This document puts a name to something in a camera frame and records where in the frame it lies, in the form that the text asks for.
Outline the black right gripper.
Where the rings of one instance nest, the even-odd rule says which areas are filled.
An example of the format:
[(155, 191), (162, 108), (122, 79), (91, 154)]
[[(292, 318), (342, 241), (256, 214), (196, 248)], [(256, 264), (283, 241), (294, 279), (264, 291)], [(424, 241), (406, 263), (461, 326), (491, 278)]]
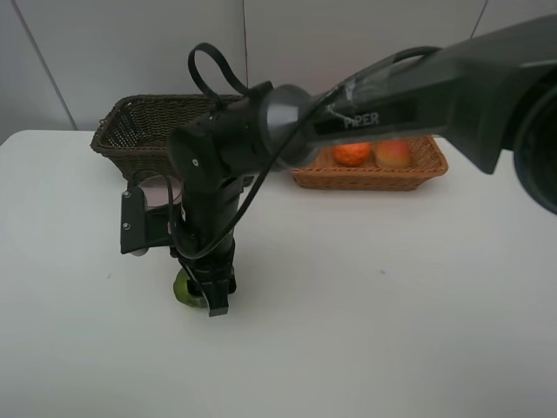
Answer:
[(185, 247), (190, 243), (171, 236), (171, 257), (176, 258), (182, 267), (180, 302), (188, 307), (208, 307), (210, 317), (226, 315), (229, 309), (228, 296), (237, 290), (233, 268), (233, 235), (229, 233), (203, 257), (184, 256)]

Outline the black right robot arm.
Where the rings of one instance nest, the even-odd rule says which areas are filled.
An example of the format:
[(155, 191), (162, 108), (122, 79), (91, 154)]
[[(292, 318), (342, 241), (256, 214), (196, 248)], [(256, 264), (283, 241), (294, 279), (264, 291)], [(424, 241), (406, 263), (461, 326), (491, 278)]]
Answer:
[(209, 315), (235, 289), (233, 230), (272, 171), (298, 168), (322, 147), (439, 135), (484, 173), (513, 153), (516, 175), (540, 206), (556, 209), (556, 17), (547, 15), (446, 48), (397, 52), (314, 97), (287, 84), (231, 86), (225, 103), (189, 64), (212, 112), (168, 138), (182, 180), (170, 215), (185, 271), (175, 294)]

